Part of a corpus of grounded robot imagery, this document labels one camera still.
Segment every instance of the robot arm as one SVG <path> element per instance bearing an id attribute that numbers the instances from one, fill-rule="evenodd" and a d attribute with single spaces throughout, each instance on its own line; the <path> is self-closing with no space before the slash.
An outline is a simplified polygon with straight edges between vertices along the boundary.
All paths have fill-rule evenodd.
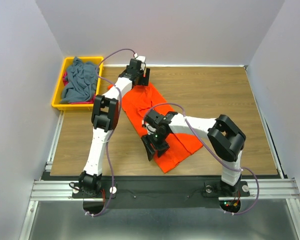
<path id="1" fill-rule="evenodd" d="M 221 161 L 232 169 L 240 169 L 240 161 L 245 134 L 226 115 L 218 118 L 186 117 L 200 138 L 209 139 Z M 157 153 L 160 157 L 168 149 L 166 138 L 169 134 L 190 134 L 193 132 L 187 125 L 185 117 L 170 111 L 166 115 L 151 110 L 144 119 L 148 135 L 141 137 L 146 148 L 149 161 Z M 232 171 L 223 166 L 221 181 L 230 188 L 236 188 L 241 178 L 240 171 Z"/>
<path id="2" fill-rule="evenodd" d="M 148 85 L 150 69 L 145 69 L 145 61 L 144 56 L 132 58 L 126 69 L 119 75 L 115 87 L 120 90 L 122 98 L 134 86 Z M 97 95 L 94 99 L 91 117 L 93 124 L 92 143 L 88 160 L 78 181 L 79 188 L 91 194 L 99 193 L 101 189 L 100 179 L 106 144 L 119 120 L 120 94 L 115 87 L 103 95 Z"/>

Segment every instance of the yellow plastic bin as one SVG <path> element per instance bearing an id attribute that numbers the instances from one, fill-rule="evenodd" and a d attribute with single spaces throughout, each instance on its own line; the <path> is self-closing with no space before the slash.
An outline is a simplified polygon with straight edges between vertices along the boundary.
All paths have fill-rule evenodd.
<path id="1" fill-rule="evenodd" d="M 52 107 L 57 108 L 59 110 L 92 110 L 94 105 L 91 104 L 91 103 L 86 103 L 86 104 L 60 104 L 61 92 L 65 88 L 65 85 L 62 81 L 62 77 L 65 74 L 65 72 L 67 70 L 67 67 L 69 67 L 73 63 L 74 58 L 75 58 L 74 56 L 66 57 L 63 61 L 61 71 L 60 71 L 60 74 L 59 74 L 59 78 L 58 78 L 58 81 L 57 81 L 57 84 L 56 84 L 56 87 L 55 87 L 55 90 L 54 90 L 51 105 L 52 105 Z M 92 62 L 95 65 L 98 65 L 104 59 L 102 56 L 80 56 L 78 58 L 81 59 L 84 63 Z M 102 76 L 103 67 L 104 67 L 104 64 L 102 63 L 99 67 L 100 68 L 99 69 L 99 76 Z M 99 93 L 100 82 L 101 82 L 101 79 L 99 78 L 98 82 L 97 82 L 97 85 L 96 85 L 95 95 L 97 95 Z"/>

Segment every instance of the gray cloth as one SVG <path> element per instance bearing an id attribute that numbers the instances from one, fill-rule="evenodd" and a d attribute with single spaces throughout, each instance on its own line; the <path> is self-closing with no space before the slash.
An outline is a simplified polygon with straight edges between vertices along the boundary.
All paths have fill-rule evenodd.
<path id="1" fill-rule="evenodd" d="M 83 63 L 75 57 L 72 65 L 66 69 L 65 80 L 68 84 L 61 93 L 61 104 L 77 102 L 88 102 L 96 94 L 97 87 L 97 66 L 88 61 Z"/>

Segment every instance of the wooden table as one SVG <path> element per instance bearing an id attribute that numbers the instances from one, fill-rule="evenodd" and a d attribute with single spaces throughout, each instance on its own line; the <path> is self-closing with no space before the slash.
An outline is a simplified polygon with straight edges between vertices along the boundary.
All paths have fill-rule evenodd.
<path id="1" fill-rule="evenodd" d="M 106 67 L 104 77 L 115 82 L 122 70 Z M 277 174 L 243 67 L 152 67 L 150 81 L 168 102 L 182 105 L 187 116 L 216 118 L 220 114 L 228 115 L 247 136 L 241 165 L 258 175 Z M 102 82 L 100 92 L 104 93 L 107 86 Z M 89 155 L 92 129 L 90 111 L 65 112 L 52 176 L 78 176 L 82 172 Z M 148 161 L 145 147 L 123 111 L 109 152 L 116 176 L 163 175 L 154 161 Z M 220 175 L 221 172 L 221 165 L 202 148 L 167 175 Z M 103 175 L 110 174 L 104 157 Z"/>

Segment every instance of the orange cloth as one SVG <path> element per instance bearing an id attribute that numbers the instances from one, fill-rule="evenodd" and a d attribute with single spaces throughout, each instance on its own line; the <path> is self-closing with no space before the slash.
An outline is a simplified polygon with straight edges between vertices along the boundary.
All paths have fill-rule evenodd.
<path id="1" fill-rule="evenodd" d="M 147 129 L 142 127 L 142 119 L 146 112 L 152 106 L 166 102 L 154 85 L 149 83 L 148 86 L 135 86 L 126 93 L 122 99 L 122 108 L 141 137 L 148 134 Z M 158 106 L 155 110 L 162 115 L 174 111 L 170 105 Z M 175 168 L 181 161 L 203 146 L 195 136 L 183 133 L 169 134 L 166 142 L 170 148 L 160 158 L 157 155 L 154 156 L 154 161 L 164 173 Z"/>

